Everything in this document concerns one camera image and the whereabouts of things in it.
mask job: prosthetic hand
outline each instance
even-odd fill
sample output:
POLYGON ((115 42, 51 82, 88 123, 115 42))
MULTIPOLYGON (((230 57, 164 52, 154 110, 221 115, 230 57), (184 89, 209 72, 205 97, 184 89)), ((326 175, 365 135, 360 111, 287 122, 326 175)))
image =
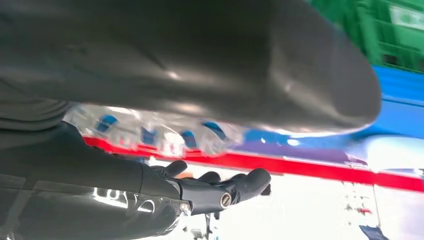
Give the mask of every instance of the prosthetic hand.
MULTIPOLYGON (((2 150, 0 239, 166 235, 186 216, 220 212, 260 195, 271 180, 264 169, 222 182, 211 172, 177 179, 187 167, 183 161, 149 167, 87 146, 69 124, 61 128, 43 142, 2 150)), ((27 139, 28 133, 13 136, 27 139)))
POLYGON ((167 167, 152 166, 155 172, 178 184, 181 199, 188 200, 192 206, 192 215, 209 214, 222 211, 230 205, 238 204, 263 194, 271 181, 270 174, 257 168, 245 175, 233 176, 221 181, 218 173, 210 171, 195 178, 175 179, 172 177, 182 173, 187 168, 184 161, 174 161, 167 167))
MULTIPOLYGON (((155 172, 157 172, 160 175, 166 176, 166 177, 177 177, 177 178, 185 178, 185 179, 191 179, 193 181, 199 181, 202 183, 211 184, 213 186, 219 187, 224 186, 226 189, 231 189, 230 192, 233 193, 234 196, 242 196, 246 193, 241 191, 242 188, 240 188, 241 183, 243 182, 242 179, 245 179, 247 176, 252 176, 252 173, 245 175, 243 173, 234 175, 228 180, 221 182, 221 177, 218 173, 214 171, 209 171, 199 178, 195 179, 193 178, 193 175, 191 177, 184 177, 189 176, 190 174, 184 174, 184 170, 187 168, 187 165, 184 161, 175 161, 169 164, 168 166, 151 166, 152 169, 154 169, 155 172)), ((262 196, 268 196, 271 193, 271 185, 268 184, 264 191, 260 193, 262 196)), ((258 192, 250 193, 251 195, 258 195, 258 192)), ((171 235, 170 238, 164 238, 164 239, 173 239, 177 238, 178 234, 181 235, 181 238, 185 239, 195 239, 195 240, 214 240, 218 239, 220 237, 219 233, 219 221, 220 221, 220 212, 210 212, 204 214, 203 217, 197 216, 195 218, 195 221, 189 221, 189 224, 182 225, 180 229, 176 229, 176 235, 171 235)))

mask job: green plastic crate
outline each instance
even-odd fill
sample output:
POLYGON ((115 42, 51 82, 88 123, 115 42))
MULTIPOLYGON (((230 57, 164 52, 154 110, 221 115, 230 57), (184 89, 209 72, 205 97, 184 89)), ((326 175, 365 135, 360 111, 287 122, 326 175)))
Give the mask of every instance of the green plastic crate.
POLYGON ((309 0, 371 64, 424 73, 424 0, 309 0))

